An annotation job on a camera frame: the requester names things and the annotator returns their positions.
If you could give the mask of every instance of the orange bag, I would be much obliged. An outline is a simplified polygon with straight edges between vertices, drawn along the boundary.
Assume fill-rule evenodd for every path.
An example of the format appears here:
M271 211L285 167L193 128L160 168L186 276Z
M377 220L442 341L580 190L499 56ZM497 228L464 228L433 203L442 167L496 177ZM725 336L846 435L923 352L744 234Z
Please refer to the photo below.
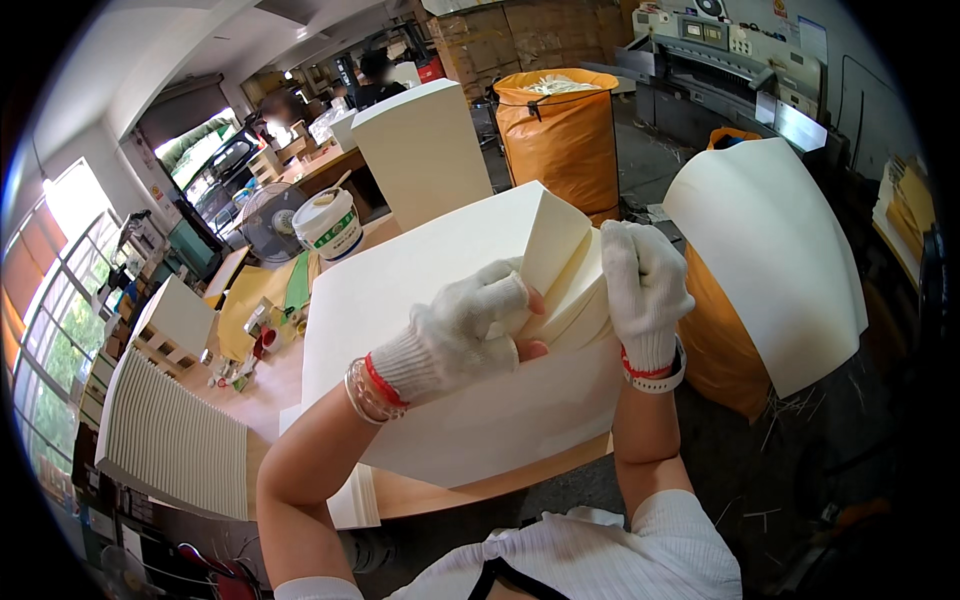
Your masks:
M566 75L590 89L543 99L526 91L546 75ZM493 89L500 95L496 123L514 185L538 180L582 210L594 225L619 220L619 184L610 90L613 75L586 69L548 69L505 77Z
M725 134L760 139L755 133L724 127L710 134L707 149ZM706 399L754 422L766 406L770 375L727 295L689 243L684 258L686 291L697 301L677 323L686 349L686 380Z

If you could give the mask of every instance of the hand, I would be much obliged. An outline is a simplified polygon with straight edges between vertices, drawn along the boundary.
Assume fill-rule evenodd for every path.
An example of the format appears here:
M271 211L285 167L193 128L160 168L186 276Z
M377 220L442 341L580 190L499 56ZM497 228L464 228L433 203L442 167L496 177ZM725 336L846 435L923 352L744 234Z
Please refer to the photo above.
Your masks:
M634 371L664 374L673 364L677 321L694 305L686 261L652 225L606 221L600 233L613 330Z
M547 353L543 342L487 339L491 324L514 311L543 314L543 296L520 279L519 268L519 257L497 260L446 285L429 306L415 304L410 325L371 352L369 364L400 402L447 394Z

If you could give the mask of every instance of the white blouse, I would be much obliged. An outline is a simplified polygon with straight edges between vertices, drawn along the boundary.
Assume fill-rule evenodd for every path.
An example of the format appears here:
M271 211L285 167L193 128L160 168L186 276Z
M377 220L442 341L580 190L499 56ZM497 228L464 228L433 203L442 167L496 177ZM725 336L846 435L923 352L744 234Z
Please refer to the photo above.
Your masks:
M740 567L690 492L667 490L636 510L631 532L623 516L577 508L567 515L506 530L452 550L390 600L466 598L484 561L511 567L571 600L740 598ZM363 600L335 577L305 577L276 588L277 600Z

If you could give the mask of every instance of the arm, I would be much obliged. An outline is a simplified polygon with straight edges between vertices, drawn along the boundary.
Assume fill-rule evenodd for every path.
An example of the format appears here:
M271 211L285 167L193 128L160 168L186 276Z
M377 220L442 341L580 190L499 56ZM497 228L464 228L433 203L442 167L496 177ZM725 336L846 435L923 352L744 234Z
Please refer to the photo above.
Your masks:
M652 226L608 221L602 227L603 268L613 328L631 377L664 379L675 364L676 321L693 308L686 263ZM616 478L633 521L636 509L663 490L693 492L680 458L673 391L647 393L625 382L613 417Z
M372 404L358 402L361 410L371 419L384 420L390 406L387 395L416 407L546 354L541 342L506 336L486 340L490 325L513 311L543 313L543 298L520 280L518 266L517 260L497 261L443 288L430 306L414 306L410 325L371 352L377 377L360 370L364 387L372 392ZM376 383L377 378L385 384ZM256 510L264 564L274 588L313 576L354 583L326 500L347 481L379 429L357 413L341 383L267 453L257 475Z
M393 98L397 94L402 94L407 91L407 86L400 82L393 82L387 86L387 93L384 95L384 100L387 98Z
M379 429L357 415L341 383L270 448L256 478L256 513L274 588L313 575L355 583L326 500L347 481Z
M680 458L673 392L645 394L624 382L613 416L613 464L631 521L640 504L657 492L693 492Z

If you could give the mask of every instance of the green paper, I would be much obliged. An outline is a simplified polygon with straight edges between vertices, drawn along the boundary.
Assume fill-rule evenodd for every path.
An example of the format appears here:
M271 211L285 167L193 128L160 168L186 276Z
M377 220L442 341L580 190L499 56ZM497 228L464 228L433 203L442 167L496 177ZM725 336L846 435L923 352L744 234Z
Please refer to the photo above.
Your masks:
M309 254L310 252L301 252L297 257L294 272L290 274L290 281L287 283L287 296L283 301L285 308L292 306L300 310L303 304L310 300L310 285L306 280Z

